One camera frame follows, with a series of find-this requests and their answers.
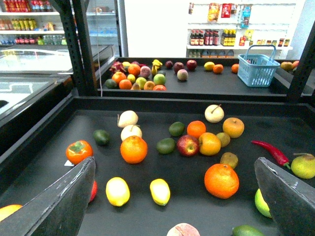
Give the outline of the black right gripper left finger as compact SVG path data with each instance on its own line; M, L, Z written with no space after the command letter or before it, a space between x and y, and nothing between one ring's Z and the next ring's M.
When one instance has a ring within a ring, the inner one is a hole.
M88 157L0 223L2 236L76 236L95 178Z

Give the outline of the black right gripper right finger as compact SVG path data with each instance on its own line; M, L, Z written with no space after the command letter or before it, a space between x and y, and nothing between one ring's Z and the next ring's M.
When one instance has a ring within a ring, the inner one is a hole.
M283 236L315 234L315 189L264 157L254 163L262 196Z

